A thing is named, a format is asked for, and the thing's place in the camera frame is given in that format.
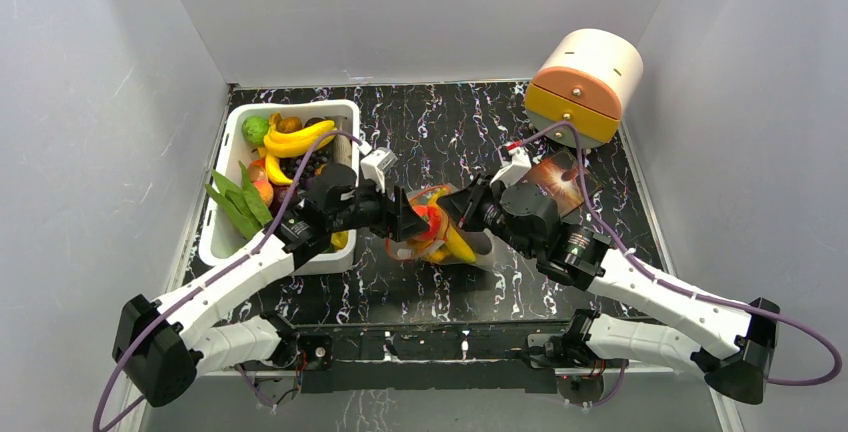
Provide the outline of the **red peach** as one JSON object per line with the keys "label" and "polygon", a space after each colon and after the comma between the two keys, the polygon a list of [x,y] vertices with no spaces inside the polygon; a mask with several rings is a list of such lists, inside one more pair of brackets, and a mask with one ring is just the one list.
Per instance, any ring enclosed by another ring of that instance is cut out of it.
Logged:
{"label": "red peach", "polygon": [[416,214],[427,223],[427,230],[414,237],[418,242],[432,242],[440,237],[444,223],[443,212],[438,205],[418,204],[413,206]]}

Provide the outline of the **clear zip top bag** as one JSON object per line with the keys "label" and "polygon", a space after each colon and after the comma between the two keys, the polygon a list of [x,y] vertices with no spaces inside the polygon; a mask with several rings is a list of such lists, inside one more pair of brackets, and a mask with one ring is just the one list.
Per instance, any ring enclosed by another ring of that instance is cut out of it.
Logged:
{"label": "clear zip top bag", "polygon": [[487,232],[466,232],[459,229],[437,200],[456,192],[453,184],[440,184],[407,193],[414,211],[428,229],[402,242],[385,240],[385,250],[400,262],[420,260],[440,266],[465,264],[491,269],[496,247]]}

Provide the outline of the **single yellow banana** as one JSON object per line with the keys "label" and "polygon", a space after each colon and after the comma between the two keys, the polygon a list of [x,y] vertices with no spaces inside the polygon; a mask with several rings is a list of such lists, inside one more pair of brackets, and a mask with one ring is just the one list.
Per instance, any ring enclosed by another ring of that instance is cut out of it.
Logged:
{"label": "single yellow banana", "polygon": [[[450,192],[452,192],[450,186],[443,185],[437,187],[428,199],[427,204],[437,205],[437,199]],[[428,262],[440,265],[473,264],[477,260],[476,253],[460,231],[452,224],[447,213],[443,210],[442,212],[444,223],[440,237],[433,241],[429,252],[424,258]]]}

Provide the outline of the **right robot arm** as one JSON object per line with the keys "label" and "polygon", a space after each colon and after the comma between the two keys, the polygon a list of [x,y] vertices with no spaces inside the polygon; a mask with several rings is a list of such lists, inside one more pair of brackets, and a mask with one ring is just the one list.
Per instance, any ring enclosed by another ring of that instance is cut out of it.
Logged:
{"label": "right robot arm", "polygon": [[738,402],[763,402],[776,348],[776,304],[725,299],[654,269],[612,247],[610,238],[561,218],[556,201],[535,184],[474,180],[437,204],[460,229],[489,231],[555,282],[651,317],[631,323],[602,313],[576,315],[562,338],[571,363],[651,363],[700,375]]}

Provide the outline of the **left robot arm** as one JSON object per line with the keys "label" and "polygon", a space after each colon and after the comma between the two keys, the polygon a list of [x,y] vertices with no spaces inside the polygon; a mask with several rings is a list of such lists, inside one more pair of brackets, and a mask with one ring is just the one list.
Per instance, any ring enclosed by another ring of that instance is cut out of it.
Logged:
{"label": "left robot arm", "polygon": [[402,188],[388,194],[340,164],[327,166],[295,197],[294,205],[281,208],[281,221],[228,264],[156,299],[138,295],[125,303],[112,355],[149,405],[167,405],[196,378],[236,364],[293,364],[299,343],[281,320],[218,323],[241,301],[322,254],[333,234],[367,228],[402,242],[429,229]]}

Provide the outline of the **white food bin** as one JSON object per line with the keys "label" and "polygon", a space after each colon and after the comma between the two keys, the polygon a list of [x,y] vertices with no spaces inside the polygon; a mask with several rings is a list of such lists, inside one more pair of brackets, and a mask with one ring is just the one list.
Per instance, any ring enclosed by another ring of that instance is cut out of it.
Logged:
{"label": "white food bin", "polygon": [[[340,128],[353,135],[360,132],[360,109],[346,99],[324,100],[305,104],[247,104],[236,107],[228,116],[223,129],[223,138],[219,147],[214,170],[238,182],[240,179],[238,162],[250,162],[255,156],[253,147],[241,133],[242,122],[250,116],[269,118],[274,113],[282,116],[296,116],[302,120],[314,117],[337,119]],[[348,233],[344,248],[322,253],[302,266],[299,275],[343,273],[353,267],[357,232]],[[245,240],[231,225],[229,219],[218,209],[212,199],[206,201],[206,211],[201,222],[198,245],[199,258],[204,264],[214,268],[230,262],[230,256],[246,245]]]}

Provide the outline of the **brown fish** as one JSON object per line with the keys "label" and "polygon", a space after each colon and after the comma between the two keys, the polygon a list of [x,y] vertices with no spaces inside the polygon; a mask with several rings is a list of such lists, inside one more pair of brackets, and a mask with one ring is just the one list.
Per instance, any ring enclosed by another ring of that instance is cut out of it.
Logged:
{"label": "brown fish", "polygon": [[353,145],[352,141],[346,135],[335,135],[332,146],[332,160],[345,166],[352,165]]}

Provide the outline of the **black grape bunch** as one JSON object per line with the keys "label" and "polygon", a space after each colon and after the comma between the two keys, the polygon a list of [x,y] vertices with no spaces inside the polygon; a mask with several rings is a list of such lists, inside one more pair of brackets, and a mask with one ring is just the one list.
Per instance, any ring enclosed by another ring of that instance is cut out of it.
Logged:
{"label": "black grape bunch", "polygon": [[323,168],[331,161],[331,153],[328,151],[319,150],[313,152],[307,160],[303,156],[295,158],[285,158],[280,160],[281,170],[286,177],[293,179],[300,166],[305,163],[304,170],[301,173],[299,186],[304,187],[306,182],[320,175]]}

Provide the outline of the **small curved yellow banana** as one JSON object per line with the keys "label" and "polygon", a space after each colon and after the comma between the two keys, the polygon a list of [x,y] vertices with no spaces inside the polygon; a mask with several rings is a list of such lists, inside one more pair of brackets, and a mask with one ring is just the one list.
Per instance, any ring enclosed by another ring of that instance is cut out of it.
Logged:
{"label": "small curved yellow banana", "polygon": [[293,180],[288,177],[280,165],[280,158],[268,153],[264,157],[264,169],[268,181],[277,186],[290,186]]}

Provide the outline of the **yellow banana bunch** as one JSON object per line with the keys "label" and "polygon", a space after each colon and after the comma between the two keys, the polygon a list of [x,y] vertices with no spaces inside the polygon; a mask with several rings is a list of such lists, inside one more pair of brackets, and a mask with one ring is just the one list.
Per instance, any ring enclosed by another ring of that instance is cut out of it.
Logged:
{"label": "yellow banana bunch", "polygon": [[333,139],[333,136],[320,139],[327,132],[336,129],[333,120],[321,120],[311,126],[291,132],[281,132],[280,128],[287,125],[298,125],[300,119],[297,117],[282,117],[280,113],[274,113],[269,118],[269,130],[263,137],[263,145],[266,151],[279,158],[293,158],[304,155],[308,149],[318,141],[317,149],[325,147]]}

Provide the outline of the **brown kiwi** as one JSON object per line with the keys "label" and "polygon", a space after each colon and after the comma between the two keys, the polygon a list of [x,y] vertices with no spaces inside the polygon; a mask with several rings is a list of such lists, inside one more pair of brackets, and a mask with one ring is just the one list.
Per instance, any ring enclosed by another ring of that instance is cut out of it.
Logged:
{"label": "brown kiwi", "polygon": [[282,134],[295,133],[303,129],[303,123],[299,117],[275,115],[274,130]]}

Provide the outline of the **green leaf vegetable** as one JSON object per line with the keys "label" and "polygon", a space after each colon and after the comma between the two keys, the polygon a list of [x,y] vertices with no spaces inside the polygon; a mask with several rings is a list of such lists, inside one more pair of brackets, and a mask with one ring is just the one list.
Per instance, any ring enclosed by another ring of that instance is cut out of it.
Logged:
{"label": "green leaf vegetable", "polygon": [[238,182],[213,170],[211,184],[207,184],[205,189],[233,228],[249,240],[273,220],[270,206],[275,190],[263,167],[239,161],[238,168]]}

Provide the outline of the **round drawer cabinet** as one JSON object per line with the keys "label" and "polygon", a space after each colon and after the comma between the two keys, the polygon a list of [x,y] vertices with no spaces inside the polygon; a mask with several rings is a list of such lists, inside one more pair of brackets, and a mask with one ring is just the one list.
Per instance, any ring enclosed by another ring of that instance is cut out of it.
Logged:
{"label": "round drawer cabinet", "polygon": [[570,121],[582,146],[593,149],[615,136],[642,74],[642,57],[626,39],[600,29],[575,30],[530,80],[525,113],[539,130]]}

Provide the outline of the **green lime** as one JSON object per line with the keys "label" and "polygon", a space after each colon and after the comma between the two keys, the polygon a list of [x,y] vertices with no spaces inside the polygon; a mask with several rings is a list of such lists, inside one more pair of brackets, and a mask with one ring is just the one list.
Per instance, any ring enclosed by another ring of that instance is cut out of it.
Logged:
{"label": "green lime", "polygon": [[270,122],[267,117],[250,116],[241,125],[241,133],[244,139],[255,147],[264,145],[264,138],[270,130]]}

